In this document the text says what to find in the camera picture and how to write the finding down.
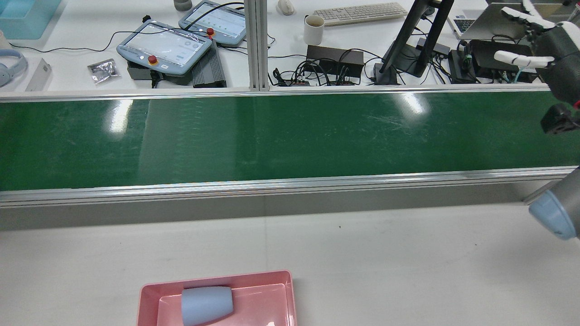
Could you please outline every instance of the light blue cup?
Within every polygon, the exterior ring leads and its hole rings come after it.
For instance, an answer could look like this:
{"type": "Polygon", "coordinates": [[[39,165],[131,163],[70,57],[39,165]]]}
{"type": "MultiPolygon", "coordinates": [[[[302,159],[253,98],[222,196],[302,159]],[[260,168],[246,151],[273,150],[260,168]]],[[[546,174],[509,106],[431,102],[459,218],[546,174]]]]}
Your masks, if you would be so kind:
{"type": "Polygon", "coordinates": [[[229,287],[184,289],[182,292],[182,317],[184,326],[205,324],[234,311],[229,287]]]}

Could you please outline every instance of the robotic hand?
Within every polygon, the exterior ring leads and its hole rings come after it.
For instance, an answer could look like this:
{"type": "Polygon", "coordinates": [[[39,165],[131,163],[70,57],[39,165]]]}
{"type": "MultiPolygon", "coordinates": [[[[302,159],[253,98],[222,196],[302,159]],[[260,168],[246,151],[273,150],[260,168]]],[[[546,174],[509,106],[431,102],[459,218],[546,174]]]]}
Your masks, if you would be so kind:
{"type": "MultiPolygon", "coordinates": [[[[536,68],[554,96],[580,108],[580,29],[567,21],[544,20],[530,0],[522,0],[524,12],[503,8],[508,19],[525,26],[533,57],[497,51],[494,58],[521,67],[536,68]]],[[[548,110],[542,119],[545,133],[557,134],[580,129],[578,114],[563,103],[548,110]]],[[[530,213],[558,238],[580,237],[580,168],[558,182],[530,205],[530,213]]]]}
{"type": "MultiPolygon", "coordinates": [[[[568,21],[554,24],[544,20],[530,0],[522,0],[522,7],[524,12],[503,8],[502,14],[525,27],[534,56],[498,51],[494,58],[509,64],[536,68],[557,99],[579,110],[580,28],[568,21]]],[[[580,129],[580,117],[578,114],[573,115],[565,104],[558,103],[551,106],[541,124],[545,133],[557,134],[580,129]]]]}

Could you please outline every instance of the computer mouse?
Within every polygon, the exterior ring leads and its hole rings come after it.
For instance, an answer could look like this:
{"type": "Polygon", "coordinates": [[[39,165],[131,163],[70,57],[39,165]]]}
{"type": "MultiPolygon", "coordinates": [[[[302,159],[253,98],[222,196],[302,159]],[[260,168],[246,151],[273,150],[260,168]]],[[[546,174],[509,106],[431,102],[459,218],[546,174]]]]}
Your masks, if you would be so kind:
{"type": "Polygon", "coordinates": [[[294,13],[294,6],[290,0],[278,0],[278,8],[280,8],[280,11],[282,11],[286,16],[290,16],[294,13]]]}

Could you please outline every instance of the blue plastic object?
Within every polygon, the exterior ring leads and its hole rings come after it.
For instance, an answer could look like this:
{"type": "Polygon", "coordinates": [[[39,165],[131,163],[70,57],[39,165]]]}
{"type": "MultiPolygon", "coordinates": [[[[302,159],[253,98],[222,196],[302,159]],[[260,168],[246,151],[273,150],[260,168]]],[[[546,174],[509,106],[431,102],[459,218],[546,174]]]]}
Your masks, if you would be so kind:
{"type": "Polygon", "coordinates": [[[39,39],[61,0],[0,0],[0,30],[7,39],[39,39]]]}
{"type": "Polygon", "coordinates": [[[182,317],[184,326],[195,326],[217,320],[234,311],[229,287],[184,289],[182,317]]]}
{"type": "Polygon", "coordinates": [[[550,190],[530,205],[530,214],[562,240],[576,236],[576,229],[570,216],[550,190]]]}

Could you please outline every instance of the light blue headphones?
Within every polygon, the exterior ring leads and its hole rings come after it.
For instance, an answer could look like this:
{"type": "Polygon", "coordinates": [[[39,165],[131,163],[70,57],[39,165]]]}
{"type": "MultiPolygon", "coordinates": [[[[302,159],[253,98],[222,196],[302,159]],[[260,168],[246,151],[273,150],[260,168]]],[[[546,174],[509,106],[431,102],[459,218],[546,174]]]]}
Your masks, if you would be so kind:
{"type": "Polygon", "coordinates": [[[28,65],[26,58],[22,53],[16,50],[0,50],[0,57],[17,57],[18,62],[8,68],[5,64],[0,63],[0,87],[8,84],[12,78],[21,71],[24,71],[28,65]]]}

